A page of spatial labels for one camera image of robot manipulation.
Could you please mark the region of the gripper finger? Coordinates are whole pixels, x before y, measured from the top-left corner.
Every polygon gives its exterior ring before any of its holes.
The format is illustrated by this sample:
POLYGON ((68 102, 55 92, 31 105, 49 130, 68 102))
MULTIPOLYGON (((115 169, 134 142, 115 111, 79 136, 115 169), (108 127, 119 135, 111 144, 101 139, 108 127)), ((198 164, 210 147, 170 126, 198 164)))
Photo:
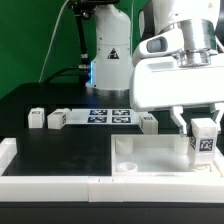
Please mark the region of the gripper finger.
POLYGON ((211 104, 210 112, 213 114, 212 120, 217 125, 218 131, 221 131, 220 122, 224 115, 224 102, 211 104))
POLYGON ((174 106, 170 109, 170 117, 173 122, 178 126, 179 133, 182 136, 187 135, 187 123, 182 117, 183 107, 182 106, 174 106))

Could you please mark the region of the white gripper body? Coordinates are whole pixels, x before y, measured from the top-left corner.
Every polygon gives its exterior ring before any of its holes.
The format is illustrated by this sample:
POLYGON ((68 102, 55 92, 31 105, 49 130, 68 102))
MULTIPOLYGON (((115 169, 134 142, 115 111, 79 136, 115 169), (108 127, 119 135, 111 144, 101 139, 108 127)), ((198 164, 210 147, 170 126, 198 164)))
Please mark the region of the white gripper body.
POLYGON ((209 66, 179 68, 173 57, 141 60, 130 81, 130 106, 136 112, 197 107, 224 102, 224 55, 209 66))

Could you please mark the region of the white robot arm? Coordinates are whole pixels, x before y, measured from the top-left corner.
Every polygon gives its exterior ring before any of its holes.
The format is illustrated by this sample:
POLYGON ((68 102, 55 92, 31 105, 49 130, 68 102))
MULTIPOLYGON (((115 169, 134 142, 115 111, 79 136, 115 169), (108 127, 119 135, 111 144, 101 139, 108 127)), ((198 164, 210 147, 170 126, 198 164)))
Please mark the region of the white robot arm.
POLYGON ((151 0, 139 15, 148 37, 131 48, 131 21, 112 3, 96 4, 97 53, 86 87, 99 95, 128 93, 138 112, 166 110, 187 133, 185 108, 209 106, 224 115, 224 53, 215 30, 223 0, 151 0))

